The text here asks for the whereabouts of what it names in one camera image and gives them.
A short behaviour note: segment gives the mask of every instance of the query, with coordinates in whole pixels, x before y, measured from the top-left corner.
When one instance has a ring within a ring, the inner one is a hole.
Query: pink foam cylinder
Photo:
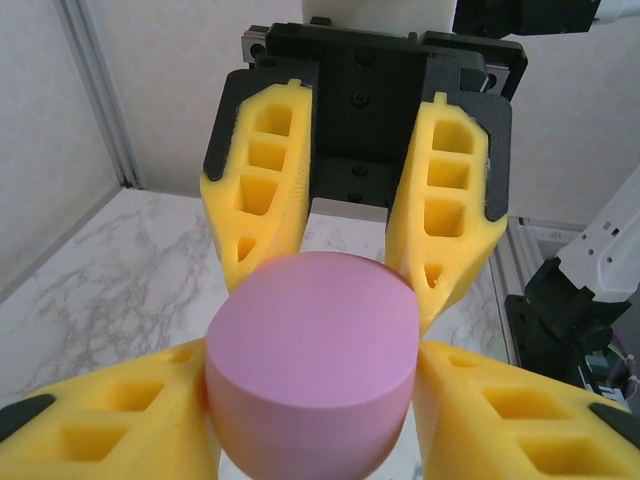
[[[397,440],[413,391],[415,294],[372,260],[274,260],[227,299],[206,335],[216,434],[256,480],[362,479]]]

